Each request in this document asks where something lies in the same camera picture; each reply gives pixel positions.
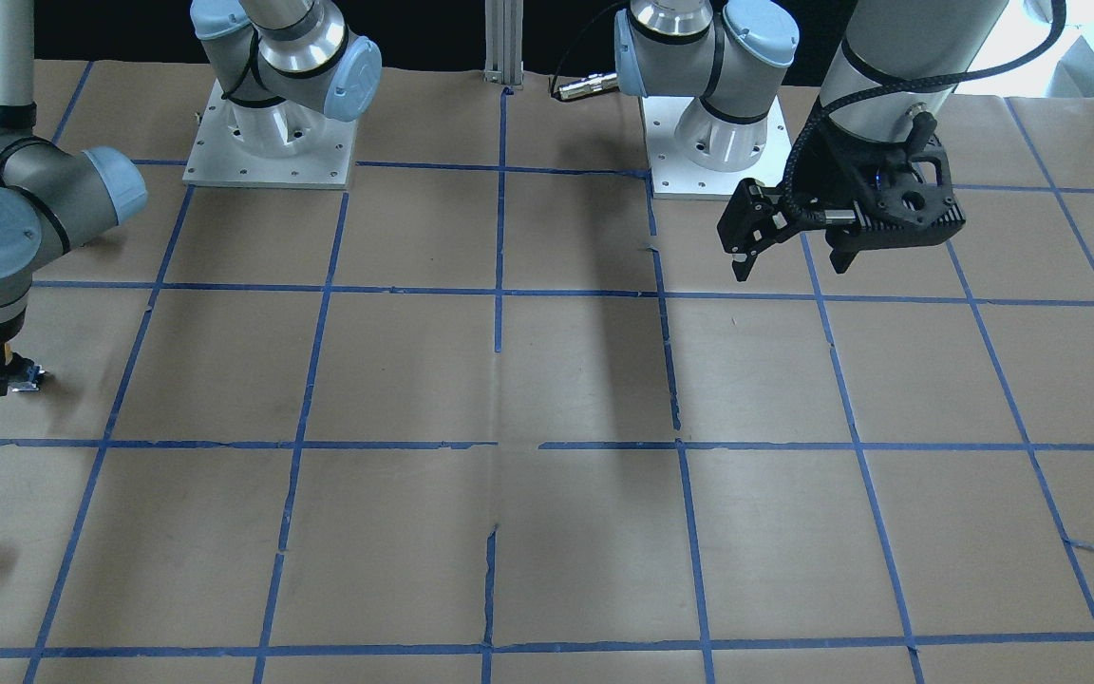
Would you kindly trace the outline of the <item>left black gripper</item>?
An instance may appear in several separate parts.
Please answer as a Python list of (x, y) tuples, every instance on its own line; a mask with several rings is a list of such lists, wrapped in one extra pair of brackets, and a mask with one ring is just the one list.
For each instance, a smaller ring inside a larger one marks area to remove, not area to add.
[[(793, 146), (793, 181), (769, 185), (752, 177), (741, 179), (717, 221), (718, 237), (732, 259), (737, 282), (747, 281), (765, 250), (803, 231), (830, 228), (838, 237), (848, 237), (863, 227), (860, 219), (842, 221), (829, 216), (850, 212), (856, 201), (868, 202), (868, 195), (856, 190), (850, 163), (856, 153), (877, 153), (884, 147), (857, 139), (833, 123), (804, 130), (807, 138), (800, 136)], [(860, 252), (856, 245), (830, 243), (834, 273), (847, 273)]]

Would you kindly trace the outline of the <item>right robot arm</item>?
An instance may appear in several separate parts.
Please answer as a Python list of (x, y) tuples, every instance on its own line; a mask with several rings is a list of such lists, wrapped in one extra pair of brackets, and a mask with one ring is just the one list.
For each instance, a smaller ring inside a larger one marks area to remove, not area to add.
[[(331, 128), (368, 112), (384, 57), (338, 1), (194, 1), (188, 18), (217, 88), (200, 129), (226, 136), (237, 170), (317, 151), (348, 159)], [(34, 3), (0, 1), (0, 397), (47, 381), (12, 346), (38, 273), (133, 220), (149, 199), (133, 156), (104, 144), (69, 150), (36, 129), (35, 27)]]

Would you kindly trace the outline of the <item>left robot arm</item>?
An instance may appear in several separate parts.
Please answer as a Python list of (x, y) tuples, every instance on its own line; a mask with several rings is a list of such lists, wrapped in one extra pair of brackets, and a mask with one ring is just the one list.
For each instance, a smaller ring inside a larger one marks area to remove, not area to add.
[[(740, 281), (769, 247), (823, 231), (835, 273), (859, 253), (942, 245), (965, 218), (938, 113), (1002, 1), (858, 1), (781, 177), (741, 179), (718, 220)], [(802, 53), (777, 1), (626, 1), (613, 18), (620, 89), (685, 97), (676, 139), (702, 167), (742, 172)]]

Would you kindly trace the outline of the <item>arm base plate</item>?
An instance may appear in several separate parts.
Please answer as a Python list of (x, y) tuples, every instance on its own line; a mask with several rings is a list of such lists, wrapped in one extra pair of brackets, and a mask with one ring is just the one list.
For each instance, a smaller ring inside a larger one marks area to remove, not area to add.
[(750, 124), (717, 120), (694, 97), (643, 97), (641, 109), (657, 199), (726, 200), (742, 179), (782, 179), (791, 141), (779, 98)]
[(335, 121), (295, 103), (243, 107), (213, 83), (182, 179), (217, 189), (346, 190), (356, 121)]

